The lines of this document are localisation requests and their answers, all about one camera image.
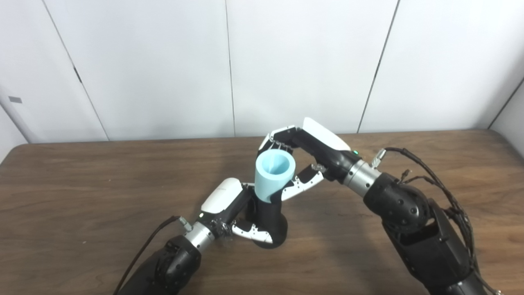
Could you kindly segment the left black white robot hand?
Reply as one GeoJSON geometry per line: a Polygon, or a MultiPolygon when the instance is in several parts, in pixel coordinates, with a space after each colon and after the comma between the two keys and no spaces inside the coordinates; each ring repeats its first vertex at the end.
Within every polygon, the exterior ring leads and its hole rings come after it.
{"type": "Polygon", "coordinates": [[[272,237],[256,225],[257,200],[253,183],[228,178],[203,202],[196,220],[223,241],[237,235],[269,246],[272,237]]]}

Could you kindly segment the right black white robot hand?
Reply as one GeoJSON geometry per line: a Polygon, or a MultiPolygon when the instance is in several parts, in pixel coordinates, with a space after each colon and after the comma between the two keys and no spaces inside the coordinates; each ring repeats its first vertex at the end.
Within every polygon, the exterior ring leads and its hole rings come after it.
{"type": "Polygon", "coordinates": [[[323,180],[344,183],[362,164],[361,157],[339,136],[306,117],[268,133],[257,151],[255,194],[265,203],[288,200],[323,180]],[[296,173],[293,152],[302,149],[316,161],[296,173]]]}

